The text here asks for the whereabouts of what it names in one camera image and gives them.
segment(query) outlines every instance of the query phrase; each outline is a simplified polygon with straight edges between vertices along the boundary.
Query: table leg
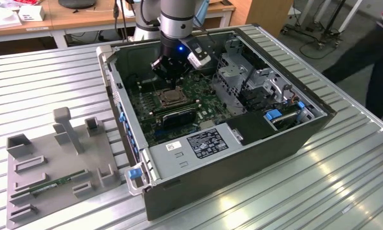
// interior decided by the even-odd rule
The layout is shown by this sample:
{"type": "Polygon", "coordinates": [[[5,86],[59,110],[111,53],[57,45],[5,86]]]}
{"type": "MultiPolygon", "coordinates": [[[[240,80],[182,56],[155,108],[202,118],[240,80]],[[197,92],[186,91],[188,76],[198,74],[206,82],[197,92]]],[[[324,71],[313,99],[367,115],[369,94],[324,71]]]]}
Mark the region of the table leg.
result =
{"type": "Polygon", "coordinates": [[[232,20],[232,11],[225,11],[222,20],[220,22],[220,28],[228,27],[230,25],[230,20],[232,20]]]}
{"type": "Polygon", "coordinates": [[[53,40],[56,40],[56,44],[59,48],[68,48],[68,43],[65,40],[65,31],[64,30],[55,30],[51,31],[53,40]]]}

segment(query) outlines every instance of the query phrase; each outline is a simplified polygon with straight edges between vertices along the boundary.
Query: person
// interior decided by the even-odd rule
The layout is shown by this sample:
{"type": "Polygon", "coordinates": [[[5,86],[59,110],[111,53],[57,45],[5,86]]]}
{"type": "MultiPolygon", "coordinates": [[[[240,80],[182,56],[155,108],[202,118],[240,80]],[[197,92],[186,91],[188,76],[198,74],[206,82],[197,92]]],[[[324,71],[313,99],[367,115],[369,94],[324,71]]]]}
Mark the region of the person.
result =
{"type": "Polygon", "coordinates": [[[383,14],[375,28],[345,52],[337,63],[322,74],[338,83],[374,64],[366,95],[366,109],[383,118],[383,14]]]}

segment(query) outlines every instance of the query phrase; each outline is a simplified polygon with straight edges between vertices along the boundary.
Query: blue latch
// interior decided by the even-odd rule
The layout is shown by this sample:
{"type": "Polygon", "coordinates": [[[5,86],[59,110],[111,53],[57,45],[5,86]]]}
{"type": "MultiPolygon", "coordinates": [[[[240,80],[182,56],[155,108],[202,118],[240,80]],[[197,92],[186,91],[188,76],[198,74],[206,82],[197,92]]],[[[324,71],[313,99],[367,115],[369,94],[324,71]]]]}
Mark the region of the blue latch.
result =
{"type": "Polygon", "coordinates": [[[124,122],[124,121],[127,121],[127,118],[125,118],[125,114],[124,114],[124,112],[121,112],[121,115],[120,115],[120,122],[124,122]]]}
{"type": "Polygon", "coordinates": [[[281,114],[281,112],[280,112],[278,109],[273,109],[272,111],[268,111],[268,113],[266,113],[266,118],[268,118],[270,121],[272,121],[273,119],[281,117],[281,116],[282,116],[282,114],[281,114]]]}
{"type": "Polygon", "coordinates": [[[304,109],[305,108],[304,102],[298,102],[298,106],[300,106],[301,109],[304,109]]]}
{"type": "Polygon", "coordinates": [[[143,170],[141,169],[131,169],[129,170],[129,178],[133,180],[143,175],[143,170]]]}

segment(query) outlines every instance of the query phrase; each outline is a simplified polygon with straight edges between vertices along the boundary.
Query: desk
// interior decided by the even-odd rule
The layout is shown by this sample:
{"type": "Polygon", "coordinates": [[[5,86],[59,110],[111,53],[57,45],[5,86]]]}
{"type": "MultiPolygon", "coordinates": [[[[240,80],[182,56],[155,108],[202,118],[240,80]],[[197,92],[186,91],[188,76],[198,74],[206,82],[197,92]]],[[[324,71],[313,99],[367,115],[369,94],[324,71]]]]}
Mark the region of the desk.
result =
{"type": "Polygon", "coordinates": [[[49,1],[43,1],[40,5],[45,11],[45,18],[41,22],[21,22],[21,26],[0,29],[0,42],[35,37],[51,36],[52,16],[49,13],[49,1]]]}
{"type": "MultiPolygon", "coordinates": [[[[25,38],[52,36],[59,48],[67,48],[65,35],[88,31],[109,30],[115,28],[112,15],[113,0],[99,0],[95,8],[80,10],[68,9],[59,5],[59,0],[44,0],[41,3],[45,10],[45,20],[43,22],[23,23],[23,26],[11,27],[0,30],[0,41],[19,40],[25,38]],[[27,31],[36,27],[48,27],[39,32],[27,31]]],[[[220,27],[229,26],[233,5],[225,6],[220,2],[210,4],[206,18],[221,18],[220,27]]],[[[127,18],[127,27],[135,27],[135,17],[127,18]]],[[[117,28],[124,27],[124,20],[120,17],[117,28]]]]}

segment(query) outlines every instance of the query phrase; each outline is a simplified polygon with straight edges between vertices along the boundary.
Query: green circuit board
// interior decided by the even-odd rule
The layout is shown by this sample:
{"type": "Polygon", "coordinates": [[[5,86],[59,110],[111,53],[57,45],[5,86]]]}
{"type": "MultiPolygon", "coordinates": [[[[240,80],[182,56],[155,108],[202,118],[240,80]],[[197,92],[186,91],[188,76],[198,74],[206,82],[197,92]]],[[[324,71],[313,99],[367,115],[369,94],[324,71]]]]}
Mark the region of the green circuit board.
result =
{"type": "Polygon", "coordinates": [[[152,92],[141,92],[139,89],[128,90],[129,99],[149,146],[200,131],[202,129],[200,124],[205,121],[213,121],[214,124],[218,124],[232,117],[230,112],[224,107],[224,103],[213,91],[210,83],[212,78],[202,76],[198,72],[185,76],[176,87],[177,91],[185,96],[185,101],[173,106],[164,106],[161,102],[160,95],[169,89],[152,92]],[[160,126],[161,118],[168,114],[188,109],[197,110],[194,122],[172,130],[163,130],[160,126]]]}

